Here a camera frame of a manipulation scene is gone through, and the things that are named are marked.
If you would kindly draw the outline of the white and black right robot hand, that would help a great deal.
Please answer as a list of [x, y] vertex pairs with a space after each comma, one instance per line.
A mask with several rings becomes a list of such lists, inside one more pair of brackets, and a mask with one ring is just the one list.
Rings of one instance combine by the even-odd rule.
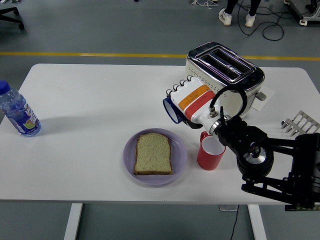
[[215, 93], [201, 79], [188, 75], [168, 89], [162, 103], [175, 124], [185, 123], [192, 129], [204, 128], [208, 133], [215, 129], [219, 117], [210, 115], [210, 103]]

